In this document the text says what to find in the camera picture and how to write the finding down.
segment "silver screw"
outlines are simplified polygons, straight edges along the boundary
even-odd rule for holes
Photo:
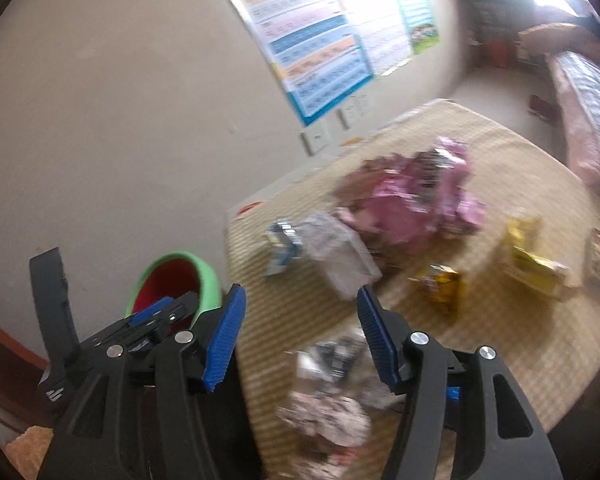
[[[109,357],[120,357],[123,352],[123,348],[120,345],[111,345],[107,348],[107,356]]]
[[[191,343],[193,341],[193,334],[189,330],[183,330],[182,332],[178,332],[174,339],[176,343],[180,344]]]
[[[496,357],[496,351],[491,348],[490,346],[481,346],[480,350],[478,350],[478,352],[480,352],[480,355],[482,357],[484,357],[485,359],[494,359]]]
[[[426,345],[429,342],[429,336],[424,332],[414,332],[410,338],[416,345]]]

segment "educational chart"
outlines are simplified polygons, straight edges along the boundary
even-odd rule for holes
[[[373,77],[338,0],[231,0],[305,125]]]
[[[416,54],[440,40],[429,0],[398,0],[398,6]]]
[[[439,41],[428,0],[231,0],[304,125]]]

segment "beige wall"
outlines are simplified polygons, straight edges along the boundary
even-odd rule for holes
[[[371,83],[366,134],[464,70],[442,42]],[[224,212],[307,158],[301,125],[227,0],[13,0],[0,19],[0,325],[44,355],[28,260],[60,246],[78,334],[122,316],[141,271],[190,249],[224,273]]]

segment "wall switch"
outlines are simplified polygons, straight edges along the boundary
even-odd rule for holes
[[[358,121],[360,118],[360,108],[354,99],[349,98],[342,104],[338,109],[338,118],[345,130],[350,130]]]
[[[315,123],[300,134],[304,147],[314,156],[329,145],[329,134],[323,124]]]
[[[360,116],[364,117],[367,115],[373,107],[371,96],[366,92],[360,92],[355,97],[356,104],[358,105],[358,112]]]

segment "beige checkered tablecloth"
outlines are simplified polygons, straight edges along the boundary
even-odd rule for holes
[[[311,262],[266,278],[270,252],[263,233],[278,217],[299,222],[311,210],[328,210],[330,190],[365,159],[390,152],[409,155],[428,148],[438,135],[469,144],[474,176],[466,187],[487,204],[487,221],[475,237],[441,241],[421,256],[406,258],[400,275],[379,291],[382,305],[403,313],[411,327],[447,347],[471,352],[483,344],[496,348],[547,429],[600,368],[600,296],[584,290],[567,303],[548,304],[504,276],[495,263],[506,215],[522,206],[544,219],[539,252],[570,266],[574,284],[579,284],[585,240],[592,227],[600,229],[600,199],[567,168],[500,124],[451,102],[433,102],[228,227],[230,278],[244,286],[248,297],[238,342],[240,374],[268,472],[284,467],[295,445],[294,432],[274,416],[293,379],[285,351],[304,348],[339,326],[355,323],[356,311],[353,302],[337,297]],[[434,262],[468,273],[468,299],[455,323],[423,303],[406,279]],[[371,440],[347,478],[380,478],[398,418],[395,413],[374,415]],[[450,449],[446,442],[439,478],[448,478]]]

